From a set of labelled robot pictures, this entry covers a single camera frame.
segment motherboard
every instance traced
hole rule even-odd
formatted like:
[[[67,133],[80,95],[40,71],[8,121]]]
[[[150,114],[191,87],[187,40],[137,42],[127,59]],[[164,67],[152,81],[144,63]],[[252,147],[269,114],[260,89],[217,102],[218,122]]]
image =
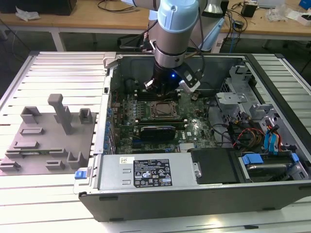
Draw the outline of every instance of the motherboard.
[[[217,145],[207,119],[207,99],[176,93],[164,100],[125,95],[113,105],[116,154],[187,152]]]

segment power supply label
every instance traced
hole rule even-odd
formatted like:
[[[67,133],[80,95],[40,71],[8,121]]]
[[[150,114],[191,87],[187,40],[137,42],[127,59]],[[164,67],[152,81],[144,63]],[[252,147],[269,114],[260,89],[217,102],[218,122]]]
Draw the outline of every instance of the power supply label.
[[[134,160],[134,186],[136,188],[172,185],[168,159]]]

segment blue drive bracket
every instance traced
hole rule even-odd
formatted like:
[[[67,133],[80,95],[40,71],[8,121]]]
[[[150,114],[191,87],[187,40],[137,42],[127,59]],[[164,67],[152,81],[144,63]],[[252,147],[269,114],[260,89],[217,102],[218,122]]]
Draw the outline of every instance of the blue drive bracket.
[[[243,163],[248,164],[263,164],[263,160],[260,154],[246,154],[242,156]]]
[[[298,155],[296,153],[292,153],[292,159],[293,159],[295,164],[299,162],[299,158],[298,158]]]
[[[87,171],[78,170],[74,173],[74,178],[76,180],[86,179]]]
[[[267,130],[266,135],[264,137],[264,148],[267,150],[269,147],[269,137],[270,137],[270,131]]]
[[[269,145],[269,152],[272,152],[273,154],[277,154],[277,151],[274,150],[274,144],[276,142],[276,135],[271,135],[270,145]]]

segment floor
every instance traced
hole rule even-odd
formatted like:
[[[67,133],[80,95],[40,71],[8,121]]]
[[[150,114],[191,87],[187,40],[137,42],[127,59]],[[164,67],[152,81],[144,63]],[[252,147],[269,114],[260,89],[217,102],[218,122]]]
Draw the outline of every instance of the floor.
[[[35,51],[56,51],[49,33],[18,32],[20,39]],[[117,46],[118,34],[97,34],[98,43],[93,44],[92,35],[88,33],[63,33],[67,51],[120,51]],[[272,40],[267,49],[262,47],[264,40],[241,39],[234,51],[236,53],[280,53],[290,64],[300,72],[311,59],[311,49],[306,48],[307,42]],[[230,41],[221,49],[229,52]],[[0,97],[19,71],[28,51],[12,33],[8,33],[6,41],[0,41]],[[306,67],[302,76],[311,83],[311,63]]]

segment wooden table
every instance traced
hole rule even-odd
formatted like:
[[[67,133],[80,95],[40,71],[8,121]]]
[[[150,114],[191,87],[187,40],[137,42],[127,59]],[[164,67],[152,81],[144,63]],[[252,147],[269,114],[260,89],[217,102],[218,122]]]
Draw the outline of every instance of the wooden table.
[[[230,0],[228,8],[231,9],[232,5],[241,2],[240,0]],[[286,4],[289,8],[305,12],[303,8],[299,6],[300,0],[286,0]],[[241,13],[242,7],[237,7],[234,11]],[[311,40],[311,27],[303,26],[295,20],[288,19],[287,21],[269,22],[266,19],[267,9],[257,9],[252,18],[247,19],[247,29],[240,37],[248,39],[266,39],[269,40]],[[238,14],[233,13],[233,19],[239,20],[245,23],[245,20]],[[216,45],[221,45],[223,39],[227,36],[229,31],[229,19],[225,17],[225,24],[222,27],[221,33],[217,38]],[[215,46],[213,48],[214,53],[218,53],[221,47]]]
[[[241,0],[231,0],[229,8]],[[119,33],[138,34],[146,29],[148,24],[149,11],[139,9],[138,12],[128,14],[115,14],[103,11],[97,7],[98,0],[78,0],[77,5],[70,16],[55,16],[40,14],[41,19],[25,22],[15,16],[15,14],[0,14],[0,18],[8,24],[12,30],[16,31],[43,31],[52,34],[56,49],[65,51],[65,46],[59,35],[60,32],[74,33]],[[293,10],[301,11],[298,6],[299,0],[287,0],[287,4]],[[121,9],[127,5],[120,1],[112,1],[107,4],[109,9]],[[248,27],[241,34],[241,38],[252,39],[279,39],[279,40],[311,40],[311,28],[288,19],[287,22],[269,22],[265,18],[267,10],[258,9],[254,17],[247,18]],[[233,18],[244,21],[236,13]],[[4,25],[0,25],[0,31],[6,30]],[[225,24],[217,39],[220,45],[229,31],[228,24]],[[213,52],[219,52],[220,47],[215,47]]]
[[[98,0],[77,0],[70,16],[40,14],[41,19],[28,22],[19,19],[15,14],[0,14],[0,18],[14,31],[50,32],[57,51],[66,51],[59,35],[61,32],[139,34],[148,25],[149,11],[146,9],[128,14],[115,14],[99,9],[98,3]],[[108,9],[125,7],[128,5],[119,0],[107,4]],[[7,28],[0,24],[1,30]]]

